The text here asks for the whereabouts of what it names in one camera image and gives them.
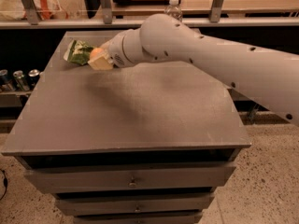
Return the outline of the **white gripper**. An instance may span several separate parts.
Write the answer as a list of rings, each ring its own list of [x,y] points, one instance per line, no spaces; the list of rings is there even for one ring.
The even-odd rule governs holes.
[[[127,68],[131,65],[124,53],[123,41],[127,31],[115,35],[113,38],[101,45],[105,52],[93,54],[88,61],[93,70],[111,70],[114,67]]]

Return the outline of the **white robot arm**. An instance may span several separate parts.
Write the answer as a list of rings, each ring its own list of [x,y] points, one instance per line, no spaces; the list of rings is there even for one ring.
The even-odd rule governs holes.
[[[94,70],[140,63],[189,63],[223,84],[299,125],[299,57],[195,32],[165,14],[151,15],[141,27],[118,33],[93,51]]]

